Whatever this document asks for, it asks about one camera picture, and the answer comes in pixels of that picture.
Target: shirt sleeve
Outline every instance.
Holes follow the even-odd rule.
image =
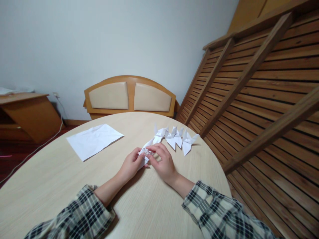
[[[236,200],[198,181],[182,207],[207,238],[275,238],[255,217],[248,216]]]
[[[98,238],[115,217],[94,194],[97,186],[85,185],[75,199],[56,218],[35,226],[26,236],[30,238]]]

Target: paper crane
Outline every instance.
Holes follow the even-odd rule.
[[[169,133],[168,130],[166,131],[166,135],[165,135],[165,139],[167,141],[167,143],[172,146],[172,148],[175,150],[175,139],[174,136],[177,132],[177,127],[173,127],[172,133]]]
[[[175,140],[175,143],[180,147],[182,148],[182,134],[183,134],[183,130],[184,128],[180,128],[180,130],[176,131],[175,135],[174,135],[174,140]]]
[[[149,151],[149,150],[147,150],[147,148],[146,148],[147,146],[153,145],[153,140],[154,140],[154,138],[152,138],[150,141],[148,141],[148,142],[143,146],[143,148],[142,148],[141,151],[139,152],[139,155],[142,154],[142,153],[145,153],[145,155],[147,155],[147,154],[153,155],[153,154],[154,154],[152,151]],[[145,164],[147,164],[148,161],[149,161],[149,158],[145,156],[145,158],[144,158],[144,160],[142,161],[142,163],[141,163],[139,169],[142,168]]]
[[[162,141],[162,138],[165,136],[166,129],[161,128],[160,130],[157,130],[157,125],[155,123],[154,133],[155,133],[155,136],[154,136],[153,144],[160,143]]]
[[[191,137],[189,135],[189,133],[187,132],[187,129],[185,130],[184,134],[183,134],[183,152],[184,152],[184,156],[186,156],[188,154],[188,152],[192,149],[192,144],[196,141],[197,137],[199,136],[199,134],[196,134],[194,137]]]

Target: cushioned backrest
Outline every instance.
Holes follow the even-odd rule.
[[[128,110],[126,82],[107,84],[89,92],[92,108]]]
[[[169,112],[172,97],[161,90],[141,84],[135,84],[134,110]]]

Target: wooden chair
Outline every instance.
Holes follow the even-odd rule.
[[[84,91],[83,107],[91,119],[124,112],[150,112],[173,117],[176,96],[162,85],[141,76],[114,76]]]

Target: light wood table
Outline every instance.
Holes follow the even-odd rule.
[[[143,147],[158,128],[191,129],[171,118],[151,113],[122,113],[85,123],[60,136],[23,165],[0,190],[0,238],[23,238],[37,223],[55,217],[85,185],[102,185],[120,169],[125,157]],[[66,137],[106,123],[124,137],[82,162]],[[184,157],[162,143],[172,154],[179,173],[196,182],[201,179],[231,196],[225,174],[207,144],[198,138]],[[183,210],[183,199],[157,175],[153,167],[141,169],[116,196],[117,218],[107,238],[202,238]]]

